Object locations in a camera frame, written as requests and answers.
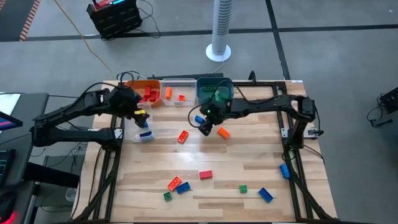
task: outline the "green lego brick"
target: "green lego brick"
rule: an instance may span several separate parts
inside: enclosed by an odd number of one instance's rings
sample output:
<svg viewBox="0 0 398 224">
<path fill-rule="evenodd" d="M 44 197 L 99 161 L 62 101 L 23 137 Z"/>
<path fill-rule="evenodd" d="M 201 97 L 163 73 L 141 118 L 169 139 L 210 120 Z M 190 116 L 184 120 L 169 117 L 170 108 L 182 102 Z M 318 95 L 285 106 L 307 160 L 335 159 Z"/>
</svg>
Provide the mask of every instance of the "green lego brick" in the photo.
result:
<svg viewBox="0 0 398 224">
<path fill-rule="evenodd" d="M 164 194 L 163 194 L 163 197 L 164 197 L 164 200 L 165 200 L 166 202 L 168 202 L 169 200 L 172 200 L 172 199 L 173 199 L 173 198 L 172 198 L 172 194 L 171 194 L 170 192 L 164 193 Z"/>
<path fill-rule="evenodd" d="M 241 191 L 241 194 L 247 193 L 248 192 L 248 187 L 246 185 L 240 185 L 239 190 Z"/>
</svg>

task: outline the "wooden tabletop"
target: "wooden tabletop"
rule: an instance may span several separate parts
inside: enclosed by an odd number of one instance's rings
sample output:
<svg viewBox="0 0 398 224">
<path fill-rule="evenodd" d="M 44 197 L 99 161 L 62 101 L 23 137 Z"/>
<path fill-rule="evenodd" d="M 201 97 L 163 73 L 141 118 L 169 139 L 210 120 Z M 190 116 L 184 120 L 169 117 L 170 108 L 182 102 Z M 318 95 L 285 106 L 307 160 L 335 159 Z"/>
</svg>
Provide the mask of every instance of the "wooden tabletop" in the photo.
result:
<svg viewBox="0 0 398 224">
<path fill-rule="evenodd" d="M 286 81 L 288 94 L 305 95 L 302 82 Z M 249 100 L 272 97 L 269 87 L 242 87 Z M 234 97 L 240 97 L 237 90 Z M 224 140 L 214 127 L 209 136 L 192 128 L 187 122 L 191 106 L 160 106 L 152 108 L 151 130 L 155 139 L 145 144 L 133 143 L 134 122 L 126 124 L 126 138 L 121 151 L 118 181 L 115 189 L 112 222 L 289 222 L 295 221 L 289 181 L 282 178 L 279 165 L 282 145 L 275 112 L 250 114 L 245 118 L 229 119 L 221 127 L 229 133 Z M 95 116 L 94 128 L 109 127 L 111 116 Z M 185 144 L 177 137 L 186 130 Z M 305 144 L 318 152 L 316 140 Z M 88 205 L 94 164 L 100 145 L 89 143 L 81 172 L 81 196 L 75 216 Z M 96 167 L 96 192 L 104 152 Z M 308 189 L 329 215 L 335 217 L 335 207 L 322 160 L 306 149 L 301 150 Z M 212 170 L 213 178 L 200 180 L 199 171 Z M 191 190 L 181 195 L 172 192 L 166 202 L 163 194 L 167 185 L 178 176 L 189 182 Z M 247 185 L 246 194 L 239 185 Z M 274 200 L 266 203 L 258 194 L 266 188 Z M 305 217 L 302 194 L 298 190 L 302 216 Z M 104 217 L 106 192 L 101 204 Z"/>
</svg>

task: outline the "blue lego brick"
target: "blue lego brick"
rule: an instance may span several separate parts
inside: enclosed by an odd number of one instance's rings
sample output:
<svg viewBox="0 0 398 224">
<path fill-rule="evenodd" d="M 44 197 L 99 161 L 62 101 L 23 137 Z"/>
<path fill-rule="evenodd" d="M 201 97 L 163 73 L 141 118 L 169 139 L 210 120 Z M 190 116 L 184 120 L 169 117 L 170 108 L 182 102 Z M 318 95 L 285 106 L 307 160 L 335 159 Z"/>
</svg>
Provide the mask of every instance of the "blue lego brick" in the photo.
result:
<svg viewBox="0 0 398 224">
<path fill-rule="evenodd" d="M 286 164 L 282 164 L 279 166 L 280 171 L 282 173 L 282 177 L 284 177 L 285 179 L 289 179 L 290 178 L 290 173 L 289 173 L 289 169 L 287 168 Z"/>
<path fill-rule="evenodd" d="M 195 115 L 195 121 L 199 124 L 202 124 L 203 122 L 205 122 L 205 120 L 198 115 Z"/>
<path fill-rule="evenodd" d="M 175 189 L 177 190 L 178 194 L 182 194 L 182 193 L 190 190 L 191 186 L 189 186 L 188 182 L 185 182 L 182 185 L 179 185 L 178 187 L 176 187 Z"/>
<path fill-rule="evenodd" d="M 263 199 L 264 199 L 267 203 L 271 202 L 272 199 L 274 199 L 273 196 L 271 196 L 271 194 L 269 194 L 268 191 L 267 191 L 265 188 L 262 188 L 262 189 L 259 191 L 259 194 L 261 195 L 261 197 L 263 197 Z"/>
</svg>

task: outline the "orange bin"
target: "orange bin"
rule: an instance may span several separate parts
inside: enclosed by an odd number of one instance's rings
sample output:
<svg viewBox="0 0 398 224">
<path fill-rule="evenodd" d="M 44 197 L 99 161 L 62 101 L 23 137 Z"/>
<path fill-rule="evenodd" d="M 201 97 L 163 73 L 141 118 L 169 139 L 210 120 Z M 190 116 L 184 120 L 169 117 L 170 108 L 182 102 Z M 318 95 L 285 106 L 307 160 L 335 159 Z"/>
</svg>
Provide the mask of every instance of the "orange bin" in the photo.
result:
<svg viewBox="0 0 398 224">
<path fill-rule="evenodd" d="M 130 86 L 131 82 L 133 81 L 128 81 L 124 83 L 124 85 Z M 141 96 L 144 96 L 145 87 L 147 86 L 149 86 L 151 90 L 157 90 L 160 92 L 160 81 L 158 80 L 134 80 L 134 83 L 132 84 L 131 88 Z M 154 102 L 150 102 L 149 100 L 147 102 L 149 102 L 151 106 L 159 106 L 162 103 L 160 97 L 158 97 L 158 99 L 156 99 Z"/>
</svg>

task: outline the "black stand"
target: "black stand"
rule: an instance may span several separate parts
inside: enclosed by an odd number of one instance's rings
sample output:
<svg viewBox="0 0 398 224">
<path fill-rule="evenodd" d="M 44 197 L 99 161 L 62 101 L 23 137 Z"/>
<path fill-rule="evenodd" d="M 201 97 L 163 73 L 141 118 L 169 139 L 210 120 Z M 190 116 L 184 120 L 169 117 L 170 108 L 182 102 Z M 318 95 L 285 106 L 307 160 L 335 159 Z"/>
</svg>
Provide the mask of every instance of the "black stand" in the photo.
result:
<svg viewBox="0 0 398 224">
<path fill-rule="evenodd" d="M 77 188 L 79 176 L 28 162 L 24 180 Z"/>
</svg>

